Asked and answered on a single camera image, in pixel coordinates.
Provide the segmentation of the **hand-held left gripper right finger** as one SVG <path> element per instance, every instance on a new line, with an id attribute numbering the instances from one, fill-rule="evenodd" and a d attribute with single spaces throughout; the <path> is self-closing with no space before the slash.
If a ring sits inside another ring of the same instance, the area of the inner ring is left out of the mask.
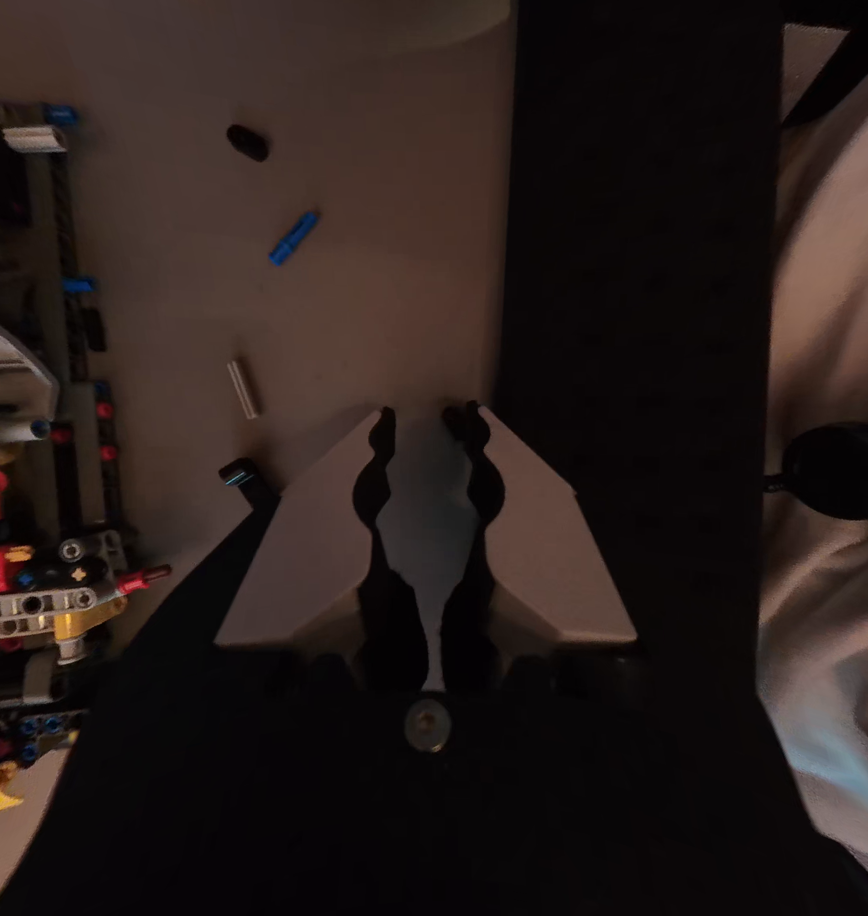
<path id="1" fill-rule="evenodd" d="M 443 422 L 471 467 L 477 523 L 441 618 L 446 681 L 635 681 L 638 635 L 574 488 L 478 402 Z"/>

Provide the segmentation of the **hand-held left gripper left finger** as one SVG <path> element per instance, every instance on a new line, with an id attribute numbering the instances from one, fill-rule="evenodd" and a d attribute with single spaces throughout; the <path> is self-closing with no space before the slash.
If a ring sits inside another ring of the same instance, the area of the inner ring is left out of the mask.
<path id="1" fill-rule="evenodd" d="M 283 491 L 218 648 L 351 656 L 368 687 L 398 687 L 398 602 L 376 525 L 394 431 L 394 411 L 372 409 Z"/>

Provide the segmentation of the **lego car chassis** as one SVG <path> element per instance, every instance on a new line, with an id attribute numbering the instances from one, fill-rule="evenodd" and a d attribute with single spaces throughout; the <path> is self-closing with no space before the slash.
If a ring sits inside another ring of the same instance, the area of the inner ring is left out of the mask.
<path id="1" fill-rule="evenodd" d="M 0 812 L 73 746 L 109 625 L 168 577 L 132 556 L 107 349 L 73 224 L 75 109 L 0 101 Z"/>

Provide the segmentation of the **blue lego pin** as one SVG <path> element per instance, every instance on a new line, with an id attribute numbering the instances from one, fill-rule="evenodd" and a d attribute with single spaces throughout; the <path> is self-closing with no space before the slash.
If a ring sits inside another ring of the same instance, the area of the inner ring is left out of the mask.
<path id="1" fill-rule="evenodd" d="M 268 254 L 270 263 L 280 267 L 289 260 L 302 242 L 313 232 L 319 220 L 320 215 L 316 211 L 302 213 L 272 247 Z"/>

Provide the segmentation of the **black oval lego piece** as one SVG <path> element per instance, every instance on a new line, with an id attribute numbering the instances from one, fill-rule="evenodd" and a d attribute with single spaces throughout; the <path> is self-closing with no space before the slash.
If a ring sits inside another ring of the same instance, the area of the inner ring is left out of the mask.
<path id="1" fill-rule="evenodd" d="M 226 130 L 226 139 L 235 151 L 257 163 L 264 163 L 271 151 L 265 136 L 244 125 L 230 125 Z"/>

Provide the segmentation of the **black perforated panel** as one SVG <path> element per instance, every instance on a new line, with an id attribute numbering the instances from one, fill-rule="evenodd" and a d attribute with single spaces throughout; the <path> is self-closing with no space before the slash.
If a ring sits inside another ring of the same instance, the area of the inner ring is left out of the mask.
<path id="1" fill-rule="evenodd" d="M 655 654 L 751 667 L 778 2 L 516 2 L 499 417 Z"/>

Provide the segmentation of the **black round device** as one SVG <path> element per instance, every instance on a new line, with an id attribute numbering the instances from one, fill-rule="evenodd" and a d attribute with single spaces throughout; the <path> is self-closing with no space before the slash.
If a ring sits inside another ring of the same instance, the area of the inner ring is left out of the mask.
<path id="1" fill-rule="evenodd" d="M 787 493 L 824 516 L 868 521 L 868 422 L 833 422 L 806 430 L 784 448 L 767 495 Z"/>

